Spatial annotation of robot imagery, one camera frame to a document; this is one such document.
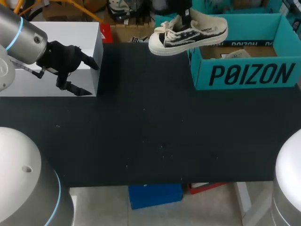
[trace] black and white sneaker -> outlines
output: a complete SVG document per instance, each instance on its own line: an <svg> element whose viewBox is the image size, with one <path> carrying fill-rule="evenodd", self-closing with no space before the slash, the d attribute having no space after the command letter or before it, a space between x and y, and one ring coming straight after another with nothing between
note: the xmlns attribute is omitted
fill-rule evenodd
<svg viewBox="0 0 301 226"><path fill-rule="evenodd" d="M182 18L162 23L149 40L150 51L159 56L171 56L190 48L219 44L228 36L225 18L208 16L190 9L190 26L182 29Z"/></svg>

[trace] black table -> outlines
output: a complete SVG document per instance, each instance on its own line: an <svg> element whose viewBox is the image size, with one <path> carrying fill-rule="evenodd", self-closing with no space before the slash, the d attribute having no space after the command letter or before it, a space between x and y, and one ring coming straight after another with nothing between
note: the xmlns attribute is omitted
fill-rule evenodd
<svg viewBox="0 0 301 226"><path fill-rule="evenodd" d="M70 187L262 181L301 128L301 96L195 91L186 53L107 44L98 97L2 97L0 126L28 135Z"/></svg>

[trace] white box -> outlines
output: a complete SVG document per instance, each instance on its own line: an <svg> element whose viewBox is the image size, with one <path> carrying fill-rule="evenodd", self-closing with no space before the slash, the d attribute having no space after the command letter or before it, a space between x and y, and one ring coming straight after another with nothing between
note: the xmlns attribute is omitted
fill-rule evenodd
<svg viewBox="0 0 301 226"><path fill-rule="evenodd" d="M94 58L99 68L101 67L103 42L99 23L32 22L32 24L46 32L48 42L56 40L65 46L78 46L83 53ZM36 72L41 70L36 64L25 66ZM71 73L67 81L91 92L92 95L87 97L95 97L99 73L100 70L96 71L82 62L78 69ZM23 69L16 69L14 82L10 87L0 92L0 97L76 97L71 92L56 87L56 79L57 76L48 71L45 71L42 79L38 79Z"/></svg>

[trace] floor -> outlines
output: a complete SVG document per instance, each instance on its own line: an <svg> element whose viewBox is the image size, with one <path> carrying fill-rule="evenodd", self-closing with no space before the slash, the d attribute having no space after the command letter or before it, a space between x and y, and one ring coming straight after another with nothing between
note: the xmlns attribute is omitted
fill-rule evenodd
<svg viewBox="0 0 301 226"><path fill-rule="evenodd" d="M248 183L251 201L263 182ZM233 184L199 194L185 192L180 202L132 210L127 186L71 188L77 196L74 226L242 226ZM258 226L273 226L267 213Z"/></svg>

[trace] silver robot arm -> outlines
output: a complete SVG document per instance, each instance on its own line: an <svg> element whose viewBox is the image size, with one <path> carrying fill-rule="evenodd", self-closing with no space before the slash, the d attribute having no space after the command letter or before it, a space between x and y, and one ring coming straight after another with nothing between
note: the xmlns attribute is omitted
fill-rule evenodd
<svg viewBox="0 0 301 226"><path fill-rule="evenodd" d="M47 70L57 75L56 86L61 90L67 90L77 96L91 95L90 92L79 88L70 81L67 81L69 74L75 71L81 62L90 66L94 70L99 70L97 63L90 56L87 56L76 46L64 46L57 41L48 42L47 34L22 17L0 4L0 73L7 68L11 68L11 62L7 61L6 52L9 56L31 65L37 63L41 67L41 72L31 73L42 78L44 71ZM7 73L4 77L15 76L15 73ZM5 83L4 87L0 77L0 91L7 88L11 83Z"/></svg>
<svg viewBox="0 0 301 226"><path fill-rule="evenodd" d="M0 31L0 45L27 65L35 63L46 50L47 34L2 5Z"/></svg>

